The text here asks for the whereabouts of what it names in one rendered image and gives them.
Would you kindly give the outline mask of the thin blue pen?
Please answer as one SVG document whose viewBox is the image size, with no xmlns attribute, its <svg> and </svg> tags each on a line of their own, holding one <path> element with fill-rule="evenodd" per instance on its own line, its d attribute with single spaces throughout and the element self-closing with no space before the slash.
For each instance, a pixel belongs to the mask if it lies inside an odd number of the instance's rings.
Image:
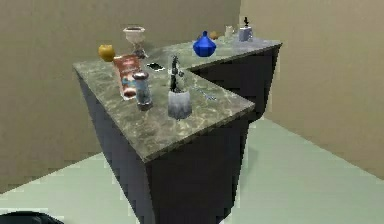
<svg viewBox="0 0 384 224">
<path fill-rule="evenodd" d="M 216 97 L 214 97 L 213 95 L 209 95 L 207 94 L 206 92 L 204 92 L 202 89 L 200 88 L 197 88 L 197 87 L 193 87 L 194 90 L 196 90 L 197 92 L 201 93 L 206 99 L 208 100 L 217 100 Z"/>
</svg>

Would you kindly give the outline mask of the glass jar with metal lid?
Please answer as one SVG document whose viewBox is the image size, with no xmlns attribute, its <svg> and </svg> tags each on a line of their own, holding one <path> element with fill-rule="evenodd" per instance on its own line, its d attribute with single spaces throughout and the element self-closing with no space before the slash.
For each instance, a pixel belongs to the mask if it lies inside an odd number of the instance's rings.
<svg viewBox="0 0 384 224">
<path fill-rule="evenodd" d="M 137 106 L 141 111 L 148 110 L 152 105 L 152 97 L 149 89 L 149 74 L 145 71 L 136 72 L 133 75 L 136 82 Z"/>
</svg>

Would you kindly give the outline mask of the yellow apple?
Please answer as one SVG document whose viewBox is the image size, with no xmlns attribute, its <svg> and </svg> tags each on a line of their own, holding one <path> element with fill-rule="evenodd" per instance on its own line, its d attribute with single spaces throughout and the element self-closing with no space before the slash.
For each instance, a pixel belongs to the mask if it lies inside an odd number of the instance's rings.
<svg viewBox="0 0 384 224">
<path fill-rule="evenodd" d="M 112 45 L 102 44 L 98 48 L 98 55 L 105 62 L 112 62 L 115 57 L 115 50 Z"/>
</svg>

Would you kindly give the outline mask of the blue faceted vase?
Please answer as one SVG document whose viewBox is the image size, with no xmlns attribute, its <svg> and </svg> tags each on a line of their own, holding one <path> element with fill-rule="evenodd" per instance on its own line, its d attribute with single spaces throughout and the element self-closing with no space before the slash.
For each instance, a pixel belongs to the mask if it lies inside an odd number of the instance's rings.
<svg viewBox="0 0 384 224">
<path fill-rule="evenodd" d="M 210 57 L 216 50 L 216 44 L 209 38 L 208 32 L 204 31 L 193 44 L 193 50 L 199 57 Z"/>
</svg>

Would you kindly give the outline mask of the white goblet vase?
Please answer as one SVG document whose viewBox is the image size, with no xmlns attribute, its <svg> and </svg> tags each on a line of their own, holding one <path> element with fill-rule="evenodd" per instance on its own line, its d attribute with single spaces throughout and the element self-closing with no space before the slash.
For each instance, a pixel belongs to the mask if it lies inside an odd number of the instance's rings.
<svg viewBox="0 0 384 224">
<path fill-rule="evenodd" d="M 133 54 L 139 59 L 147 57 L 143 47 L 145 40 L 145 28 L 140 26 L 130 26 L 123 29 L 126 40 L 133 45 Z"/>
</svg>

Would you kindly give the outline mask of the black rounded object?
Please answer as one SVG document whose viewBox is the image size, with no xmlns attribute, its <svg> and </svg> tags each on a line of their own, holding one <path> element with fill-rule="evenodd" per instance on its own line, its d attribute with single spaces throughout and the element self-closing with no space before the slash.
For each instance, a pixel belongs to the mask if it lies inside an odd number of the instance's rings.
<svg viewBox="0 0 384 224">
<path fill-rule="evenodd" d="M 0 215 L 0 224 L 64 224 L 48 214 L 34 211 L 15 211 Z"/>
</svg>

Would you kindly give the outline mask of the dark counter with marble top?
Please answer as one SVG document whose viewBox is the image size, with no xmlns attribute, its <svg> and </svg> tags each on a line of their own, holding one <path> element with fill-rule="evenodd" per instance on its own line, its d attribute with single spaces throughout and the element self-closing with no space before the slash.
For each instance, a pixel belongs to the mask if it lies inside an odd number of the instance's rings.
<svg viewBox="0 0 384 224">
<path fill-rule="evenodd" d="M 142 63 L 164 70 L 149 73 L 147 111 L 122 99 L 112 65 L 74 66 L 104 156 L 140 224 L 220 224 L 234 205 L 248 128 L 265 112 L 282 44 L 231 37 L 216 45 L 210 57 L 197 56 L 191 43 L 150 52 Z M 192 105 L 181 120 L 168 116 L 173 55 Z"/>
</svg>

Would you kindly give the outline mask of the grey pot with dark plant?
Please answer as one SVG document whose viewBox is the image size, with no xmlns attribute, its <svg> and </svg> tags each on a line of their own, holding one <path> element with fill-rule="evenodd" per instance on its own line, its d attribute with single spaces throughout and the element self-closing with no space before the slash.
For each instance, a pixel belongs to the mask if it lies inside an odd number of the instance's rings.
<svg viewBox="0 0 384 224">
<path fill-rule="evenodd" d="M 168 116 L 176 120 L 189 117 L 192 113 L 190 92 L 186 87 L 186 75 L 179 66 L 179 59 L 176 55 L 171 57 L 170 84 L 168 92 Z"/>
</svg>

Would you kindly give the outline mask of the red and white box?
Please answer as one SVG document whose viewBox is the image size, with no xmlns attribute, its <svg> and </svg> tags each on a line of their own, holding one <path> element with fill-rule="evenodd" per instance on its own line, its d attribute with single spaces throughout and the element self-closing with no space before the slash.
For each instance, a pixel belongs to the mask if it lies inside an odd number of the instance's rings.
<svg viewBox="0 0 384 224">
<path fill-rule="evenodd" d="M 136 55 L 122 55 L 113 59 L 113 68 L 117 77 L 120 94 L 124 100 L 136 96 L 136 81 L 133 75 L 141 70 Z"/>
</svg>

